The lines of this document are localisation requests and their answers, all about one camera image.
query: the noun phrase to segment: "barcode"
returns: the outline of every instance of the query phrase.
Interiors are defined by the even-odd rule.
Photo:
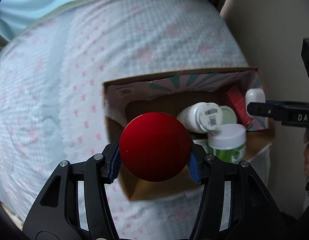
[[[210,110],[205,111],[205,115],[214,114],[214,113],[217,113],[217,112],[218,112],[217,109],[212,108]]]
[[[209,123],[211,126],[213,125],[217,125],[217,121],[216,121],[216,116],[215,115],[212,115],[209,117]]]

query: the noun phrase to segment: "red round object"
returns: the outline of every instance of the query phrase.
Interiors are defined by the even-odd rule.
[[[191,138],[171,115],[147,113],[122,132],[119,151],[126,168],[146,181],[164,181],[179,174],[191,153]]]

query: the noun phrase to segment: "red box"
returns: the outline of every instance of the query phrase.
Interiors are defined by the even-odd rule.
[[[246,111],[246,101],[237,85],[233,85],[222,97],[222,103],[231,107],[237,115],[238,123],[248,128],[253,122],[253,118],[248,116]]]

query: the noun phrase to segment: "bed sheet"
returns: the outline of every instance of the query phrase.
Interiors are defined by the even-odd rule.
[[[245,66],[236,41],[207,0],[80,0],[62,7],[0,53],[0,195],[24,220],[61,160],[81,162],[103,150],[109,143],[104,82]],[[117,181],[106,191],[119,236],[130,239],[184,237],[200,199],[200,192],[188,192],[128,202]],[[82,187],[79,210],[87,228]],[[152,218],[152,227],[146,229],[145,218]]]

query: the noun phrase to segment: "gray wall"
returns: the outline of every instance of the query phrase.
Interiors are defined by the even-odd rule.
[[[308,0],[227,0],[221,11],[251,66],[259,67],[267,99],[309,102],[300,53],[309,37]],[[302,128],[276,123],[268,189],[280,210],[298,218],[305,197]]]

